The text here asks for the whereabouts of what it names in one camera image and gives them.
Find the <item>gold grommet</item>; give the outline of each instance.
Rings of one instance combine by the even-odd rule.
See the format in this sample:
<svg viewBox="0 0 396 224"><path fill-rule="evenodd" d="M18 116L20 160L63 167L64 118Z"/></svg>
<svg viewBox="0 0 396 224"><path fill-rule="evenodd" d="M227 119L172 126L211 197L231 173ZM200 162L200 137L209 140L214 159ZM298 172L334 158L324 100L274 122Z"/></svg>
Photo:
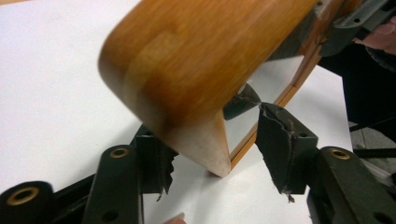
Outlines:
<svg viewBox="0 0 396 224"><path fill-rule="evenodd" d="M18 189L7 199L7 204L11 206L20 205L31 201L37 196L39 189L36 187L27 187L24 189Z"/></svg>
<svg viewBox="0 0 396 224"><path fill-rule="evenodd" d="M112 151L110 152L110 156L111 156L112 158L115 158L115 159L124 157L124 156L126 156L126 155L128 155L128 154L129 154L129 150L126 149L126 148L124 148L124 147L116 148L116 149L114 149L114 150L112 150Z"/></svg>
<svg viewBox="0 0 396 224"><path fill-rule="evenodd" d="M330 153L332 154L332 156L340 160L347 161L350 159L350 156L347 153L339 149L332 149Z"/></svg>

